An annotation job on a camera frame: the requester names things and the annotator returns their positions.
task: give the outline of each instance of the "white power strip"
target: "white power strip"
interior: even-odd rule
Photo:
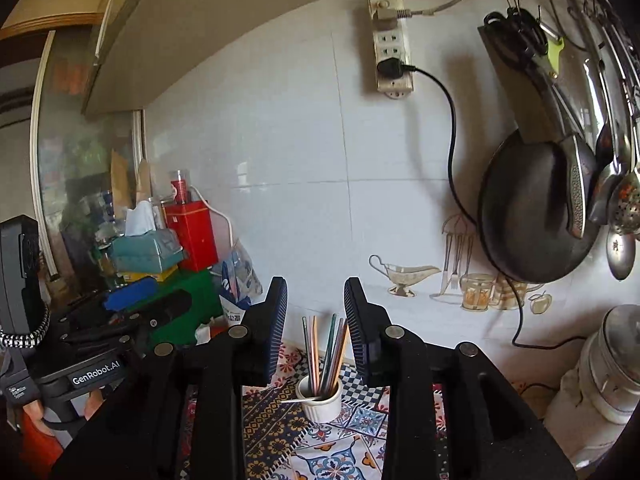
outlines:
[[[376,65],[382,60],[397,57],[405,64],[410,64],[409,42],[402,20],[379,20],[378,9],[404,9],[402,0],[367,0],[369,15],[373,29],[373,45],[376,52]],[[385,79],[376,70],[378,92],[383,92],[393,99],[405,97],[414,91],[414,77],[406,72],[399,79]]]

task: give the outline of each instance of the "bolt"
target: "bolt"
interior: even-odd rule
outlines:
[[[159,343],[154,348],[154,354],[158,357],[167,357],[174,351],[174,346],[171,343]]]
[[[235,325],[227,332],[233,339],[242,339],[249,331],[244,325]]]
[[[391,325],[386,327],[385,334],[393,339],[400,339],[404,337],[404,328],[398,325]]]
[[[462,343],[460,345],[460,352],[467,357],[475,357],[478,355],[478,347],[473,343]]]

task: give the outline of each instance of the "gravy boat illustration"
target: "gravy boat illustration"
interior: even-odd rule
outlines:
[[[378,260],[376,267],[373,263],[373,259]],[[402,298],[412,298],[415,296],[415,292],[409,287],[420,283],[422,280],[428,278],[432,274],[440,272],[438,267],[422,266],[422,267],[401,267],[391,264],[384,264],[382,258],[377,254],[372,254],[369,257],[369,265],[377,270],[380,274],[384,274],[394,284],[389,289],[389,292],[395,296],[401,296]]]

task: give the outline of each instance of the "black frying pan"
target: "black frying pan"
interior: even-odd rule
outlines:
[[[596,171],[593,152],[578,146],[585,188]],[[497,269],[526,283],[548,283],[575,269],[591,250],[599,226],[584,236],[567,230],[566,157],[554,142],[525,144],[518,131],[501,144],[480,190],[478,232]]]

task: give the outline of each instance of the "red box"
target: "red box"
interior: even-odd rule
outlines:
[[[218,262],[209,209],[202,200],[164,206],[166,226],[173,229],[185,252],[178,266],[200,272]]]

